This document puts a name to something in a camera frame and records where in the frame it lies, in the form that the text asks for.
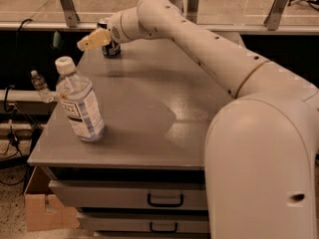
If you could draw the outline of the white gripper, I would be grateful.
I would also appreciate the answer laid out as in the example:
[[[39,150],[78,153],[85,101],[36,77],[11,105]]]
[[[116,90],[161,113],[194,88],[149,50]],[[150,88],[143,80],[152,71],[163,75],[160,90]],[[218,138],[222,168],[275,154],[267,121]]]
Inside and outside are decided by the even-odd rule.
[[[147,32],[139,22],[136,8],[115,13],[109,18],[107,25],[112,38],[120,44],[146,37]],[[81,51],[101,48],[111,43],[111,36],[108,30],[98,28],[82,38],[77,47]]]

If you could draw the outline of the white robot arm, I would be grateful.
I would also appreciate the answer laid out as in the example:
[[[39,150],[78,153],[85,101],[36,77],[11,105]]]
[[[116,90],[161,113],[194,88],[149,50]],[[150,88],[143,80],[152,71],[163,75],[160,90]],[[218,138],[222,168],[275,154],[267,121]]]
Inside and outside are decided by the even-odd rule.
[[[186,20],[168,0],[140,0],[78,47],[138,39],[175,42],[233,98],[204,145],[212,239],[317,239],[318,89]]]

